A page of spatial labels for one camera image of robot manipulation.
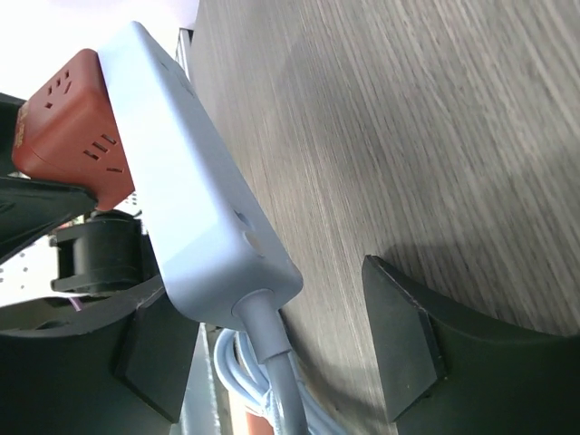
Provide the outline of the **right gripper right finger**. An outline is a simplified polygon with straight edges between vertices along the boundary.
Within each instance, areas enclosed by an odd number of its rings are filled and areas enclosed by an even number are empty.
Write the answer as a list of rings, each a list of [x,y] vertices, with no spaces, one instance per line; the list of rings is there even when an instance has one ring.
[[[576,434],[579,339],[500,321],[377,256],[364,299],[386,406],[401,434]]]

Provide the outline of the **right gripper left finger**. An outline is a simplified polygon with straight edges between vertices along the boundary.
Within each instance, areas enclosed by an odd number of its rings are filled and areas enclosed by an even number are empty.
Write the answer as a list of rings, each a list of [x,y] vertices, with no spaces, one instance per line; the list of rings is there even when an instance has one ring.
[[[4,434],[167,434],[198,323],[159,277],[32,330],[1,333]]]

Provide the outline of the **light blue power strip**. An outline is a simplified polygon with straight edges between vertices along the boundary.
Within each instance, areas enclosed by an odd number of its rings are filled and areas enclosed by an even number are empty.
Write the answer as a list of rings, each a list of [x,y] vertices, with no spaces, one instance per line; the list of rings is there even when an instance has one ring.
[[[303,279],[183,69],[138,22],[98,55],[170,301],[199,322],[280,333]]]

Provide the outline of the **red brown cube adapter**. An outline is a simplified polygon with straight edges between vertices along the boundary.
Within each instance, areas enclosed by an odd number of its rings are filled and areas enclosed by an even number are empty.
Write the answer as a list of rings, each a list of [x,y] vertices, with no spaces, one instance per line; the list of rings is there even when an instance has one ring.
[[[88,189],[99,210],[134,191],[94,50],[80,50],[19,109],[12,161],[32,179]]]

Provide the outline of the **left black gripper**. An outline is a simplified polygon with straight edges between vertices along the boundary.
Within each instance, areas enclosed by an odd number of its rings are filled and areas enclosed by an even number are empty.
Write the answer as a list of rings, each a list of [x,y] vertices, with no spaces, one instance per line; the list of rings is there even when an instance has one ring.
[[[1,261],[5,262],[60,225],[95,209],[86,188],[16,177],[1,178]],[[141,220],[125,212],[93,212],[87,222],[62,228],[54,292],[109,295],[157,274]]]

